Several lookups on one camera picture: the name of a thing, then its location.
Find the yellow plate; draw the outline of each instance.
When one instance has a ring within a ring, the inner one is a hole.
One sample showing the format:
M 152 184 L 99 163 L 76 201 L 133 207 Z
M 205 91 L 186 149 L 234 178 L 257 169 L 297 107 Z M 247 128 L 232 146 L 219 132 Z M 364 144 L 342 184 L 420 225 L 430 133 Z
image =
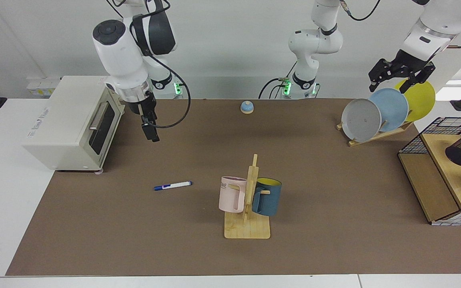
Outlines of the yellow plate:
M 395 89 L 399 90 L 404 82 L 405 80 L 399 82 Z M 435 90 L 428 81 L 423 84 L 415 84 L 404 95 L 408 101 L 408 108 L 411 110 L 406 119 L 409 122 L 419 120 L 428 115 L 435 105 Z

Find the oven handle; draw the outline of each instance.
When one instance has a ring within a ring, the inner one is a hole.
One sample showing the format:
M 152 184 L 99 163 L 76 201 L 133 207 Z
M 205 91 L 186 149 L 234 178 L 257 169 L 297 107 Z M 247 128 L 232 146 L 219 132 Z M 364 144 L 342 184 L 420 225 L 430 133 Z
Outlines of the oven handle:
M 90 124 L 89 130 L 99 130 L 101 126 L 102 120 L 104 119 L 104 115 L 106 114 L 106 110 L 110 104 L 108 102 L 101 103 L 99 108 L 97 109 L 97 113 L 95 114 L 92 123 Z

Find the pink mug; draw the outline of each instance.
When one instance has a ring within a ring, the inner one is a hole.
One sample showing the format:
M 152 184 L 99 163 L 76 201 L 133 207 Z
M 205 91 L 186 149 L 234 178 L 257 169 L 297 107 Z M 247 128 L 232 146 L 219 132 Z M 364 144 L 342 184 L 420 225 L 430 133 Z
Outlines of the pink mug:
M 245 208 L 247 180 L 239 177 L 224 176 L 220 183 L 220 202 L 218 208 L 225 212 L 240 213 Z

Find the brown table mat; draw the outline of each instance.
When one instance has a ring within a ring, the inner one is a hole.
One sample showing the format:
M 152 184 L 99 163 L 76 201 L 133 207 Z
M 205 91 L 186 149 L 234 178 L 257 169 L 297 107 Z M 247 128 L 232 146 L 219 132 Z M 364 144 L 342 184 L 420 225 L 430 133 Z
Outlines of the brown table mat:
M 127 111 L 102 175 L 54 174 L 7 275 L 461 273 L 461 227 L 426 222 L 397 159 L 415 128 L 350 148 L 348 102 L 194 100 L 158 143 Z M 159 124 L 185 105 L 160 100 Z M 246 177 L 253 153 L 283 182 L 271 239 L 228 240 L 220 177 Z

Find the plate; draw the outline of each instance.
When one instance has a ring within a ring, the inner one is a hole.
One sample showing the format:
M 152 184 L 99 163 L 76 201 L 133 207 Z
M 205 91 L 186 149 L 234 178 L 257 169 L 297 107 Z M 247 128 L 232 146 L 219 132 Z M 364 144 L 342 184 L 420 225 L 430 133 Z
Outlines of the plate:
M 357 142 L 373 138 L 382 124 L 380 110 L 367 99 L 355 99 L 344 108 L 341 117 L 343 132 Z
M 404 82 L 404 80 L 399 82 L 395 89 L 399 90 Z M 409 109 L 412 110 L 407 116 L 407 121 L 417 121 L 424 118 L 433 109 L 435 89 L 428 81 L 423 84 L 417 83 L 405 92 L 405 98 L 408 101 Z
M 373 93 L 369 100 L 376 104 L 382 115 L 381 132 L 396 130 L 402 126 L 408 115 L 408 101 L 400 91 L 384 88 Z

